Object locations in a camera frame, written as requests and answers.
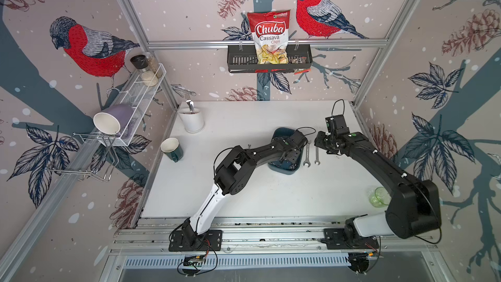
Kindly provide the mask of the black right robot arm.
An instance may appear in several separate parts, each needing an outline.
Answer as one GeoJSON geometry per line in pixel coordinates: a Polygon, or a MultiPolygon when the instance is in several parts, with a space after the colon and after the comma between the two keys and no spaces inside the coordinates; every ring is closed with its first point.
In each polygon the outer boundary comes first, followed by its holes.
{"type": "Polygon", "coordinates": [[[344,231],[347,240],[389,235],[407,239],[441,229],[437,186],[430,180],[421,181],[398,167],[365,135],[355,132],[335,136],[320,131],[314,145],[328,154],[345,155],[355,160],[390,195],[385,212],[346,221],[344,231]]]}

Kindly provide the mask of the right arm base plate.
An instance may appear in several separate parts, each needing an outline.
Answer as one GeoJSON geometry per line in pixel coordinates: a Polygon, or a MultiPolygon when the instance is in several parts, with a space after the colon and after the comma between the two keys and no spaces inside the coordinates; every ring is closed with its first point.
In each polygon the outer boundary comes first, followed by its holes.
{"type": "Polygon", "coordinates": [[[352,225],[345,225],[344,228],[325,228],[324,238],[321,240],[329,250],[340,249],[371,249],[377,250],[380,247],[375,236],[362,237],[352,225]]]}

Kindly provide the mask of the small silver wrench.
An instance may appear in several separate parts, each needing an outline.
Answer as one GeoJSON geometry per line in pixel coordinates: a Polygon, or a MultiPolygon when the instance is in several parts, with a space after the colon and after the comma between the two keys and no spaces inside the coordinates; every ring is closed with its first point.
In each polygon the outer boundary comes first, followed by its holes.
{"type": "Polygon", "coordinates": [[[315,147],[315,161],[314,164],[320,165],[320,150],[319,147],[315,147]]]}

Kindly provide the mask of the large silver wrench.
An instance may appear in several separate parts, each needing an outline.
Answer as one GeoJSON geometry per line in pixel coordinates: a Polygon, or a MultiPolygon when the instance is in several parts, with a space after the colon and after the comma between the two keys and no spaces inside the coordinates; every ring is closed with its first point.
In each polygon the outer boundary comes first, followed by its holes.
{"type": "Polygon", "coordinates": [[[308,141],[306,146],[304,147],[304,161],[303,161],[303,166],[309,168],[311,166],[310,162],[310,142],[308,141]]]}

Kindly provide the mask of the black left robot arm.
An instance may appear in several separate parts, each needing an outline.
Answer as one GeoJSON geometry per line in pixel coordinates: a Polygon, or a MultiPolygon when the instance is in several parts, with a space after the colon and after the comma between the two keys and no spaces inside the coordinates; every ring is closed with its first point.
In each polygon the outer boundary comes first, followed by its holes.
{"type": "Polygon", "coordinates": [[[194,245],[203,240],[203,235],[209,231],[226,198],[242,191],[256,168],[273,161],[295,163],[307,143],[307,137],[301,131],[295,130],[288,137],[272,138],[265,146],[251,149],[241,146],[232,148],[213,170],[214,184],[210,194],[200,209],[181,226],[186,243],[194,245]]]}

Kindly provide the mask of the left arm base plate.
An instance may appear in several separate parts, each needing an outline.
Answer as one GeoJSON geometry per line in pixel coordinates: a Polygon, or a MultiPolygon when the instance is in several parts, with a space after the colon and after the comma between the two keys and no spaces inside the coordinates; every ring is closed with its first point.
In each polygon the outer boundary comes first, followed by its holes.
{"type": "Polygon", "coordinates": [[[209,249],[220,251],[222,239],[223,231],[221,230],[209,230],[199,236],[195,236],[194,232],[188,229],[177,230],[170,235],[168,250],[170,252],[207,251],[209,249]]]}

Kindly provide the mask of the teal plastic storage box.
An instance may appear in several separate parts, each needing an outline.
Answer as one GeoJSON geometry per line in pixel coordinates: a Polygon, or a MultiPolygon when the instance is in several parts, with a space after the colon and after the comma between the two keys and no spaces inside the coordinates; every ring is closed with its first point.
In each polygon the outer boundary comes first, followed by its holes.
{"type": "MultiPolygon", "coordinates": [[[[294,134],[295,130],[287,127],[280,127],[275,130],[272,139],[274,138],[286,138],[290,137],[294,134]]],[[[301,158],[303,156],[303,148],[298,150],[292,150],[284,157],[277,161],[269,162],[268,167],[278,173],[285,175],[294,174],[299,168],[301,164],[301,158]]]]}

